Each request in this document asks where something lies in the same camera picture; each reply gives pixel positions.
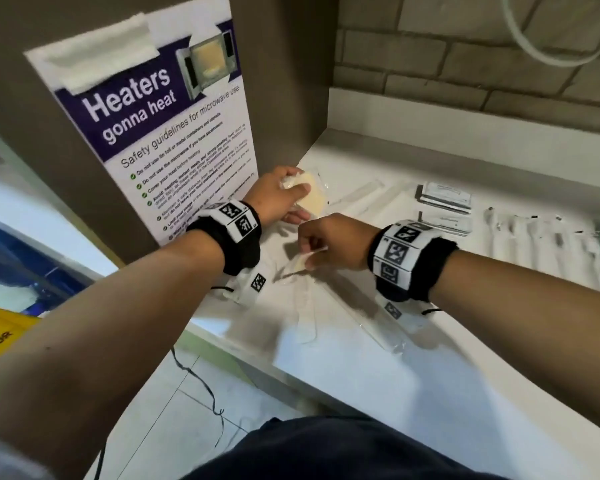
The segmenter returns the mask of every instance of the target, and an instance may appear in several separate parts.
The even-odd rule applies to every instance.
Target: brick wall
[[[524,33],[556,55],[600,38],[600,0],[511,0]],[[340,0],[333,85],[600,132],[600,58],[533,60],[500,0]]]

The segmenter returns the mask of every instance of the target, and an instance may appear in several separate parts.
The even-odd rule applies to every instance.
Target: poster
[[[256,181],[229,0],[138,14],[25,55],[160,245]]]

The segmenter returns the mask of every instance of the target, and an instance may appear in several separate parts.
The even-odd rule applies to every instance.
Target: white tile floor
[[[220,443],[214,448],[221,423],[211,412],[211,397],[168,354],[113,428],[100,480],[179,480],[264,421],[303,415],[197,355],[179,349],[176,354],[211,387],[216,410],[224,409]],[[85,480],[94,475],[95,463]]]

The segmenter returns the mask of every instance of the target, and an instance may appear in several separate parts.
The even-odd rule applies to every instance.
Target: white cable
[[[526,53],[531,55],[535,60],[540,61],[544,64],[555,66],[555,67],[577,67],[584,64],[588,64],[589,62],[595,60],[600,55],[600,42],[594,49],[592,55],[588,55],[583,57],[582,59],[559,59],[557,57],[552,57],[551,55],[547,55],[544,52],[541,52],[534,46],[529,39],[522,33],[516,19],[511,10],[511,5],[509,4],[509,0],[500,0],[502,2],[502,12],[504,14],[504,20],[509,27],[509,31],[513,35],[513,38],[516,40],[518,45],[524,50]]]

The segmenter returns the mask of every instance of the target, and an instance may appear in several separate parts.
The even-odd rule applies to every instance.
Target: microwave image
[[[191,100],[204,88],[238,69],[231,30],[193,47],[176,50],[176,58]]]

